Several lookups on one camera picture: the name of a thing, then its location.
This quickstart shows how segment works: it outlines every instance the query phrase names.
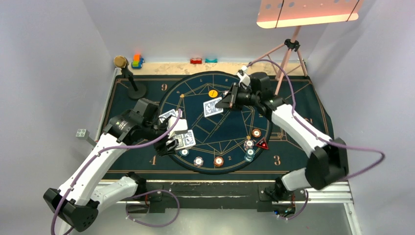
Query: beige marble surface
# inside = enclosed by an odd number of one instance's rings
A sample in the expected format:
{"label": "beige marble surface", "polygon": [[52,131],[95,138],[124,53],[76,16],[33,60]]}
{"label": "beige marble surface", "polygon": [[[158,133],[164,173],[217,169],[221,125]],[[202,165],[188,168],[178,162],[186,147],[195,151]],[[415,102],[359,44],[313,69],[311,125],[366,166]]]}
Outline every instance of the beige marble surface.
{"label": "beige marble surface", "polygon": [[[131,69],[131,65],[129,65],[129,68],[134,75],[189,75],[205,71],[223,71],[235,74],[243,65],[247,65],[247,63],[203,63],[199,65],[191,63],[144,63],[141,69]],[[266,72],[268,75],[275,75],[270,63],[259,62],[248,69],[248,73],[259,71]],[[289,75],[304,75],[299,62],[289,63],[286,71]]]}

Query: printed number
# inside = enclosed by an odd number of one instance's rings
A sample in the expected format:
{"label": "printed number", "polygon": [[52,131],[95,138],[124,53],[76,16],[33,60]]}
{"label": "printed number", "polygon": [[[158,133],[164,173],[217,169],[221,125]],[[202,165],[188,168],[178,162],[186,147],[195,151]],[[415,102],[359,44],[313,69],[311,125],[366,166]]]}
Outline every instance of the printed number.
{"label": "printed number", "polygon": [[274,165],[280,165],[281,164],[281,160],[279,159],[279,156],[278,155],[275,155],[274,156]]}
{"label": "printed number", "polygon": [[151,165],[155,165],[156,164],[156,155],[154,155],[153,159],[150,160]]}

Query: orange block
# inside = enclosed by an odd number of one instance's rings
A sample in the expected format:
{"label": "orange block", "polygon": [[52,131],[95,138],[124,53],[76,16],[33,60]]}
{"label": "orange block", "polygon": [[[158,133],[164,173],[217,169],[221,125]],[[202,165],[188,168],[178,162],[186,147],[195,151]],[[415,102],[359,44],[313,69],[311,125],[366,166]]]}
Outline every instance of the orange block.
{"label": "orange block", "polygon": [[141,55],[140,54],[135,54],[133,57],[133,61],[140,61]]}

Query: round black base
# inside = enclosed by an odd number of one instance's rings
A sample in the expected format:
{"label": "round black base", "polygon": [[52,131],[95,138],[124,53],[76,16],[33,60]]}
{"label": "round black base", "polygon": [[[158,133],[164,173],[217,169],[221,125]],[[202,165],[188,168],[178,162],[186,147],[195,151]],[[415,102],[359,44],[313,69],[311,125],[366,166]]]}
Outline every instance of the round black base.
{"label": "round black base", "polygon": [[128,87],[128,97],[132,100],[143,98],[147,93],[147,87],[144,84],[136,82],[136,86],[138,88],[137,91],[134,91],[131,85]]}

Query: red triangle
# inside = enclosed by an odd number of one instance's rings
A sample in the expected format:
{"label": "red triangle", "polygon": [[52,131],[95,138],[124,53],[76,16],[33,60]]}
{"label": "red triangle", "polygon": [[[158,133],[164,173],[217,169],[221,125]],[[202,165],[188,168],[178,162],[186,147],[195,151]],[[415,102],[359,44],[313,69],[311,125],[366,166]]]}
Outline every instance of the red triangle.
{"label": "red triangle", "polygon": [[258,141],[258,143],[256,143],[256,146],[259,147],[259,148],[263,148],[263,149],[269,149],[265,137],[263,137],[262,139],[260,139]]}

